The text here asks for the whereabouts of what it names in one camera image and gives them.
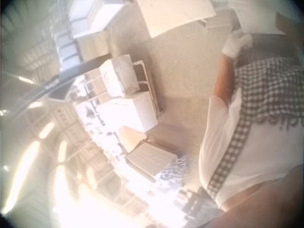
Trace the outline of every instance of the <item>gingham fabric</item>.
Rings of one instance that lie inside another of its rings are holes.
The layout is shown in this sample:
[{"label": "gingham fabric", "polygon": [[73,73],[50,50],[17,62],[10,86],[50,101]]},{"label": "gingham fabric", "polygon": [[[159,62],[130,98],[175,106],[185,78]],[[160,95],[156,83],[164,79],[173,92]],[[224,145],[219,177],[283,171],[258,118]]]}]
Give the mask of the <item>gingham fabric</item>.
[{"label": "gingham fabric", "polygon": [[240,119],[209,181],[207,192],[213,199],[237,162],[253,122],[287,115],[289,119],[301,118],[304,125],[304,69],[292,59],[259,60],[235,70],[235,76],[242,93]]}]

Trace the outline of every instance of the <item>white glove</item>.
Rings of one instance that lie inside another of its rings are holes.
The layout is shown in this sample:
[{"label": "white glove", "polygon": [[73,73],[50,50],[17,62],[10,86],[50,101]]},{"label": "white glove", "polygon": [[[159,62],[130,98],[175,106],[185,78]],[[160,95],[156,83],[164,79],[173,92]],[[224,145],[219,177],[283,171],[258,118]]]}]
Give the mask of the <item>white glove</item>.
[{"label": "white glove", "polygon": [[222,53],[231,59],[236,59],[243,49],[248,49],[253,46],[252,36],[244,35],[243,31],[237,30],[229,34],[227,41],[222,49]]}]

